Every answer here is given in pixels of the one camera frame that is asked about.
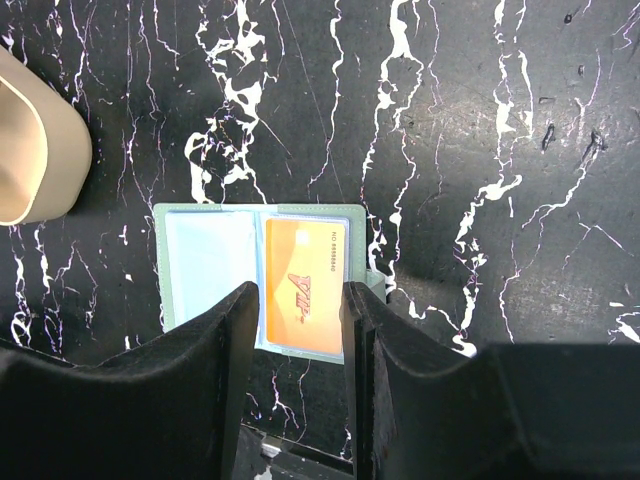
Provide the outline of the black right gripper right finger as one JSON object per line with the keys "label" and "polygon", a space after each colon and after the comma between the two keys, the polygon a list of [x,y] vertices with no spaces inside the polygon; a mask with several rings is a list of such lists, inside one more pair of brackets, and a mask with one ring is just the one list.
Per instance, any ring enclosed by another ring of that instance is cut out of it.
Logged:
{"label": "black right gripper right finger", "polygon": [[639,350],[493,345],[456,353],[364,284],[343,288],[358,479],[635,479]]}

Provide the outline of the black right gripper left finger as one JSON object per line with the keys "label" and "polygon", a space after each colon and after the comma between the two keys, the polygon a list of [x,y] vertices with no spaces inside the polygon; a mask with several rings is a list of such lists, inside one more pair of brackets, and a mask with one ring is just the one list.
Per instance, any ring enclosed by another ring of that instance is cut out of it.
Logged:
{"label": "black right gripper left finger", "polygon": [[228,479],[259,317],[246,282],[96,366],[1,345],[5,479]]}

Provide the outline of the orange credit card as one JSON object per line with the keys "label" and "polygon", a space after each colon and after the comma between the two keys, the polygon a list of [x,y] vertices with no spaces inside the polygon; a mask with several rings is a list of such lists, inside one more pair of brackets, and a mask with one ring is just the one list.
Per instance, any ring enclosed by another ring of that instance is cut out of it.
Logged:
{"label": "orange credit card", "polygon": [[293,350],[340,355],[347,225],[272,217],[265,221],[264,237],[266,340]]}

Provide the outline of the mint green card holder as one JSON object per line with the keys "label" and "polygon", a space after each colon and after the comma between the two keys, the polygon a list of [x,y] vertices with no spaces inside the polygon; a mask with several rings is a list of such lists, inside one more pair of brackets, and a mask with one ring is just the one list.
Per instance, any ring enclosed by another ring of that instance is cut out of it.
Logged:
{"label": "mint green card holder", "polygon": [[360,205],[158,203],[153,216],[165,332],[204,313],[241,284],[252,282],[259,292],[255,348],[343,363],[343,345],[340,355],[331,356],[280,347],[266,340],[264,230],[265,221],[272,217],[344,222],[348,269],[343,285],[361,282],[379,300],[386,298],[384,276],[366,265],[367,216]]}

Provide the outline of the tan oval wooden tray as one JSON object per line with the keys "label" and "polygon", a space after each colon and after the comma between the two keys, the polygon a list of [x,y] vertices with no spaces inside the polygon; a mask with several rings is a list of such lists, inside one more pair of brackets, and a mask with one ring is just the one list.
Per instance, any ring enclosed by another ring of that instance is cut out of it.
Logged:
{"label": "tan oval wooden tray", "polygon": [[54,89],[1,50],[1,224],[65,215],[92,161],[81,115]]}

